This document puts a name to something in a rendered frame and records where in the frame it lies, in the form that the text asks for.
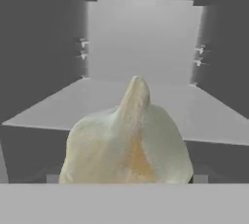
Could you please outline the grey fridge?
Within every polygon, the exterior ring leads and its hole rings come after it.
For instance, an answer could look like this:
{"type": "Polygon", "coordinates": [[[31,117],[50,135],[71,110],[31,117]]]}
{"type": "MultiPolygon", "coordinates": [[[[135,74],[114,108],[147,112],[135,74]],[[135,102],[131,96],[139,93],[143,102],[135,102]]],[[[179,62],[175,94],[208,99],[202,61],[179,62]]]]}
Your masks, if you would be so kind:
{"type": "MultiPolygon", "coordinates": [[[[43,168],[61,169],[70,130],[7,120],[79,80],[128,85],[134,76],[148,86],[195,86],[249,120],[249,0],[0,0],[0,148],[8,180],[32,183],[43,168]],[[82,48],[80,39],[89,44],[82,48]]],[[[193,167],[249,183],[249,146],[184,140],[193,167]]]]}

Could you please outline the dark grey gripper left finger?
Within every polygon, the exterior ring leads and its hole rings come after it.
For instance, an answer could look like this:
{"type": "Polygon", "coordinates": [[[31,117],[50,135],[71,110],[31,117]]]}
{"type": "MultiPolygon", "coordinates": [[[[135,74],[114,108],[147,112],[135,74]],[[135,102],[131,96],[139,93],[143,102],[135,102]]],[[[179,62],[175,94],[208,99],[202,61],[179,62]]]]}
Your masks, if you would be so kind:
{"type": "Polygon", "coordinates": [[[43,168],[32,176],[32,183],[57,183],[60,168],[43,168]]]}

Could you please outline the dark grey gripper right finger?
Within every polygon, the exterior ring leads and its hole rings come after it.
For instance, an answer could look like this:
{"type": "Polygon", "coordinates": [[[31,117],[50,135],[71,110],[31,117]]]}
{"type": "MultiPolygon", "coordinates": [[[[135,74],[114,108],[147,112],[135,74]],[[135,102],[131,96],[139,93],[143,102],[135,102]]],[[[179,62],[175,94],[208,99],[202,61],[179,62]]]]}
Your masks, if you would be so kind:
{"type": "Polygon", "coordinates": [[[194,167],[194,176],[192,183],[226,183],[227,179],[207,166],[194,167]]]}

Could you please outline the grey fridge shelf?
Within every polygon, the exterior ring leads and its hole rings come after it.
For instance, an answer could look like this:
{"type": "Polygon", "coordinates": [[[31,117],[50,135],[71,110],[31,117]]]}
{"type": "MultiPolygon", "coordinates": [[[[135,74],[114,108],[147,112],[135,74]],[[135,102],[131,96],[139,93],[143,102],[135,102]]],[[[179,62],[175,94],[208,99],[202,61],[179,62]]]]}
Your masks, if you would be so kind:
{"type": "MultiPolygon", "coordinates": [[[[91,112],[119,104],[126,82],[79,80],[17,114],[4,124],[69,131],[91,112]]],[[[249,146],[249,120],[192,86],[149,85],[151,100],[163,107],[186,140],[249,146]]]]}

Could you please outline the white garlic bulb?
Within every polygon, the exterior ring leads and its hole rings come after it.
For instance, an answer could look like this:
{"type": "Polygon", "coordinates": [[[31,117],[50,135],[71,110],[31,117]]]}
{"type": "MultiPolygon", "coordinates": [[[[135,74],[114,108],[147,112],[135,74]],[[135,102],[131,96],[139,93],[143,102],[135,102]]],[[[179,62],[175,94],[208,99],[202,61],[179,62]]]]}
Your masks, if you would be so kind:
{"type": "Polygon", "coordinates": [[[145,80],[135,76],[119,106],[73,126],[58,182],[186,184],[193,175],[176,124],[151,102],[145,80]]]}

